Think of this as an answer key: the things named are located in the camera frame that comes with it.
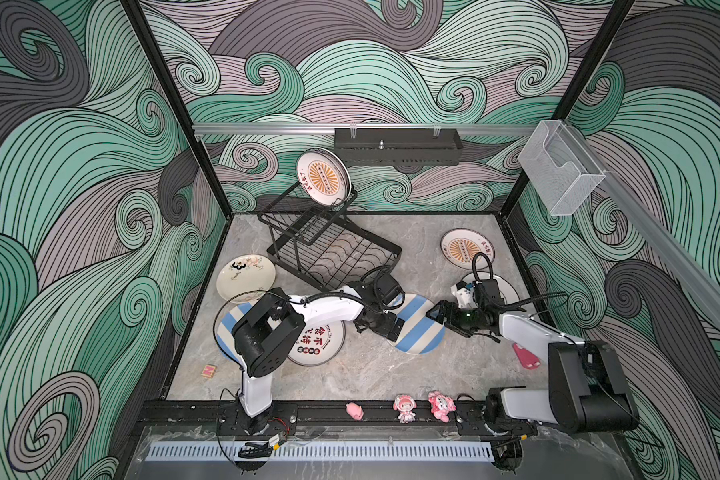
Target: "pink pig toy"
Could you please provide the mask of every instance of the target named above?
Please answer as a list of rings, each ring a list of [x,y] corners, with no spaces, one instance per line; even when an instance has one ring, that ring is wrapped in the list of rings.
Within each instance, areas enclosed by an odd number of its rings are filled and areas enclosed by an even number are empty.
[[[400,423],[411,423],[415,420],[416,414],[413,413],[413,409],[416,408],[416,401],[410,395],[398,395],[395,397],[392,408],[400,411],[400,415],[398,415]]]
[[[357,403],[350,402],[347,404],[347,413],[355,420],[362,420],[362,407]]]
[[[448,412],[455,412],[456,405],[451,397],[445,396],[435,390],[430,392],[428,396],[429,402],[432,404],[432,415],[438,420],[448,423]]]

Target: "plate with orange sunburst design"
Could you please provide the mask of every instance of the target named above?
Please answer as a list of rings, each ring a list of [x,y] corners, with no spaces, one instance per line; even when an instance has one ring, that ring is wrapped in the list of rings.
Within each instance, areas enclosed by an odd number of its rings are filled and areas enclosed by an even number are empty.
[[[310,150],[298,158],[296,174],[309,197],[321,205],[340,204],[349,192],[342,162],[328,151]]]
[[[496,258],[496,250],[492,243],[482,234],[466,228],[457,228],[443,235],[440,249],[449,262],[468,270],[472,268],[472,258],[480,252],[488,255],[491,262]],[[487,266],[488,263],[484,258],[478,258],[476,265],[478,269]]]

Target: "wave patterned wall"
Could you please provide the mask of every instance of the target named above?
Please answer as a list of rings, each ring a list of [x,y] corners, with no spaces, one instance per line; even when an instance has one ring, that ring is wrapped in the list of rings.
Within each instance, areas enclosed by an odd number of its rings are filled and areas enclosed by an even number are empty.
[[[0,0],[0,479],[111,478],[224,219],[119,0]]]
[[[611,2],[142,0],[195,122],[532,124],[550,118]],[[456,167],[355,167],[355,210],[499,210],[524,139],[466,138]],[[331,137],[213,135],[232,208],[296,182]]]
[[[637,5],[569,120],[720,286],[720,2],[686,4]],[[536,283],[569,293],[555,321],[616,348],[666,445],[628,441],[646,478],[720,479],[715,319],[604,192],[572,217],[549,216],[530,187],[520,207],[512,227]]]

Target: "gray marble surface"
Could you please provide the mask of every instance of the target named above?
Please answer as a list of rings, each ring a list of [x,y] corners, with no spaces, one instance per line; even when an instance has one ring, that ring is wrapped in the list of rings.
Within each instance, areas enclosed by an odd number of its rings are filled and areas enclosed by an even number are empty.
[[[468,273],[451,265],[440,253],[442,235],[453,228],[469,228],[485,235],[496,249],[494,272],[528,296],[498,223],[492,215],[350,215],[356,224],[402,247],[394,278],[407,292],[433,302],[449,299],[451,285]],[[169,390],[170,400],[218,400],[223,388],[235,392],[241,373],[237,364],[219,351],[213,339],[214,317],[224,303],[216,292],[216,275],[232,258],[243,254],[266,255],[271,244],[266,225],[254,215],[237,215],[222,249],[219,263],[190,333],[179,369]],[[317,290],[277,267],[275,286],[291,294]],[[346,340],[334,359],[321,366],[304,367],[286,361],[275,372],[272,394],[288,400],[392,400],[399,393],[426,398],[439,389],[447,395],[467,393],[482,398],[495,386],[544,388],[547,369],[520,366],[511,342],[497,344],[474,336],[463,338],[446,330],[434,351],[415,356],[400,352],[373,332],[357,333],[346,324]],[[212,379],[202,377],[206,364],[217,367]]]

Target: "plate with black ink drawing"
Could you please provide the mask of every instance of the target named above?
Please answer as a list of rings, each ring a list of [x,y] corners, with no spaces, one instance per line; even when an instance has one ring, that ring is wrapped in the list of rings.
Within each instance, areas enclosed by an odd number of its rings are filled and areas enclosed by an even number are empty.
[[[269,290],[275,283],[275,265],[269,258],[256,254],[238,256],[222,268],[216,278],[216,290],[224,300],[251,290]],[[235,298],[234,303],[256,300],[263,292]]]

